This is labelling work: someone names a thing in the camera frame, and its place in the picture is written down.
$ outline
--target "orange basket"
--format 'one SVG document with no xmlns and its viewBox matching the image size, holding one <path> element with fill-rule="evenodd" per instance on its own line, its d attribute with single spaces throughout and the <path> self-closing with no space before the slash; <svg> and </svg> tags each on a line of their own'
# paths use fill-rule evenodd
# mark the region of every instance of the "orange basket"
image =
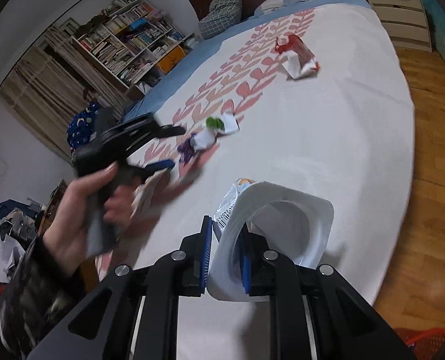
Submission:
<svg viewBox="0 0 445 360">
<path fill-rule="evenodd" d="M 417 360 L 431 360 L 445 343 L 445 329 L 442 328 L 435 327 L 426 331 L 404 328 L 394 330 L 413 350 Z"/>
</svg>

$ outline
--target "green object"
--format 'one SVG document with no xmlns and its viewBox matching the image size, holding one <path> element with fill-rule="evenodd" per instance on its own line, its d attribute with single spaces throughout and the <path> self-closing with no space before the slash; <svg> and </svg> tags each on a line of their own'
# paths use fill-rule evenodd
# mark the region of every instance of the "green object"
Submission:
<svg viewBox="0 0 445 360">
<path fill-rule="evenodd" d="M 224 130 L 224 122 L 218 117 L 210 116 L 206 119 L 206 126 L 216 130 Z"/>
</svg>

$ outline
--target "blue bed sheet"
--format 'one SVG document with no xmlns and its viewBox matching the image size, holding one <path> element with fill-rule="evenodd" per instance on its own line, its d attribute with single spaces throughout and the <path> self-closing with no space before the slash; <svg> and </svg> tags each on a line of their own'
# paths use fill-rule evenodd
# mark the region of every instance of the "blue bed sheet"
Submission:
<svg viewBox="0 0 445 360">
<path fill-rule="evenodd" d="M 188 56 L 182 59 L 181 62 L 179 62 L 178 65 L 164 77 L 160 84 L 158 84 L 143 100 L 136 103 L 134 107 L 124 115 L 123 121 L 126 122 L 147 112 L 156 112 L 159 110 L 166 100 L 176 93 L 176 91 L 191 77 L 202 63 L 217 53 L 224 40 L 241 32 L 250 30 L 255 26 L 267 23 L 268 21 L 285 15 L 290 15 L 294 12 L 316 8 L 325 4 L 337 3 L 348 3 L 370 8 L 370 5 L 365 0 L 309 0 L 292 4 L 288 7 L 282 7 L 267 15 L 249 18 L 248 20 L 229 28 L 222 34 L 198 44 Z"/>
</svg>

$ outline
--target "bookshelf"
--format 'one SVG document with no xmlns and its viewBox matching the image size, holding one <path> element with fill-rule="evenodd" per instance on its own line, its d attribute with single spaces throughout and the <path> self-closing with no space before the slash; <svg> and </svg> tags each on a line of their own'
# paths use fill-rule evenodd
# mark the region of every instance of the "bookshelf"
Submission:
<svg viewBox="0 0 445 360">
<path fill-rule="evenodd" d="M 167 71 L 158 64 L 189 37 L 147 0 L 115 0 L 110 7 L 102 11 L 106 21 L 72 43 L 120 92 L 140 100 L 144 77 L 151 72 L 159 82 Z"/>
</svg>

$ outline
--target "beige curtain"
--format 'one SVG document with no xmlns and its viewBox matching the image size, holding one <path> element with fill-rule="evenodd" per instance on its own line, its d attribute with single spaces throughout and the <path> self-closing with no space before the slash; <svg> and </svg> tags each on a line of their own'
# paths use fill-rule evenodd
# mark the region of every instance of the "beige curtain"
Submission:
<svg viewBox="0 0 445 360">
<path fill-rule="evenodd" d="M 31 47 L 1 84 L 0 95 L 20 123 L 69 162 L 66 130 L 87 105 L 83 90 L 48 54 Z"/>
<path fill-rule="evenodd" d="M 130 100 L 118 91 L 97 69 L 90 64 L 71 44 L 71 37 L 55 26 L 44 32 L 48 44 L 61 55 L 99 93 L 98 102 L 104 107 L 113 107 L 121 117 Z"/>
</svg>

